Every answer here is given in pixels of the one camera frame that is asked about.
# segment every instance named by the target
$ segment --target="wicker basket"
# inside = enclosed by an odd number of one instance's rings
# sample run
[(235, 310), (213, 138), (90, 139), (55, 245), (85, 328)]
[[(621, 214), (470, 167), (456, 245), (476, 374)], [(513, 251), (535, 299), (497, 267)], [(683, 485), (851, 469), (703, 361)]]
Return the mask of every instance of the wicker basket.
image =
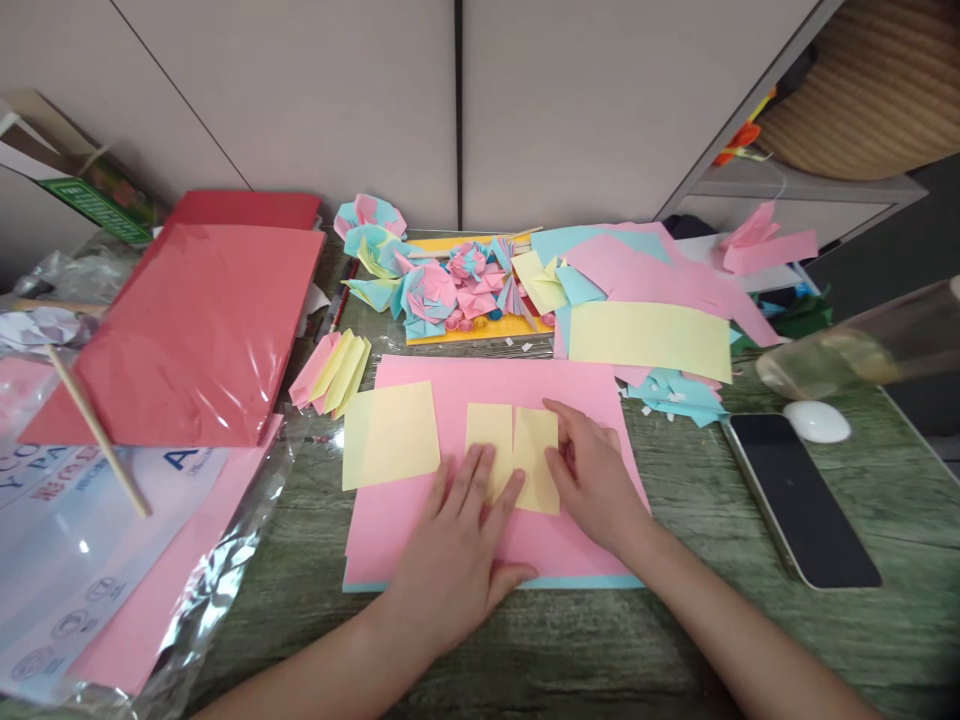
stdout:
[(878, 180), (960, 151), (960, 3), (847, 0), (803, 86), (757, 119), (795, 168)]

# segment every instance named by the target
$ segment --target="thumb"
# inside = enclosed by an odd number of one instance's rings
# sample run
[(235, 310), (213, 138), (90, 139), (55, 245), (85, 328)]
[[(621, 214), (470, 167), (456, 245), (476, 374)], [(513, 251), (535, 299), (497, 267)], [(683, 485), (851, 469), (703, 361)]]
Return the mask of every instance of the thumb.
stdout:
[(537, 570), (526, 563), (501, 565), (490, 576), (490, 589), (487, 591), (487, 615), (503, 602), (503, 599), (516, 590), (517, 585), (537, 577)]
[(557, 486), (557, 492), (560, 493), (560, 499), (564, 505), (569, 505), (577, 492), (577, 483), (570, 475), (570, 468), (567, 467), (567, 461), (557, 448), (547, 448), (545, 453), (547, 457), (547, 467), (550, 468), (550, 476)]

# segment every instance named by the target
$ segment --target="wall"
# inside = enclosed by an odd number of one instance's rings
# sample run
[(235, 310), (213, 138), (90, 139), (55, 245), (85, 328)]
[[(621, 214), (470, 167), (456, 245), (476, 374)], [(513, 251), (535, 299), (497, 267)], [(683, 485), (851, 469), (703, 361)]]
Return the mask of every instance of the wall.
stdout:
[[(912, 175), (927, 197), (807, 266), (821, 288), (831, 286), (837, 320), (960, 274), (960, 155)], [(960, 434), (960, 372), (889, 391), (924, 435)]]

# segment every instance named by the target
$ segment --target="smartphone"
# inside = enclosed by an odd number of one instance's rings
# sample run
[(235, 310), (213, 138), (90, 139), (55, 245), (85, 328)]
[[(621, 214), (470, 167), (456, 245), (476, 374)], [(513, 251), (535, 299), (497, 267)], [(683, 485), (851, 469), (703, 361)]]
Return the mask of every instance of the smartphone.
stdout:
[(816, 590), (880, 587), (880, 572), (786, 417), (731, 415), (723, 431), (781, 557), (800, 580)]

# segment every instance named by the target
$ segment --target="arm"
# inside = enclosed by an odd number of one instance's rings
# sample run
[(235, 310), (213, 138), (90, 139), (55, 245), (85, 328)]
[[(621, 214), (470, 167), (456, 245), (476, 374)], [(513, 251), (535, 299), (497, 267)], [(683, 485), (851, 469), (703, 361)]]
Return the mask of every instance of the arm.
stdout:
[(657, 524), (627, 475), (614, 431), (562, 403), (544, 405), (561, 418), (561, 450), (548, 450), (547, 462), (564, 506), (657, 594), (747, 717), (881, 717)]
[(198, 720), (372, 718), (390, 708), (438, 657), (460, 644), (529, 565), (492, 570), (523, 486), (516, 471), (481, 523), (493, 446), (470, 448), (444, 499), (451, 462), (437, 471), (390, 588), (352, 620), (214, 702)]

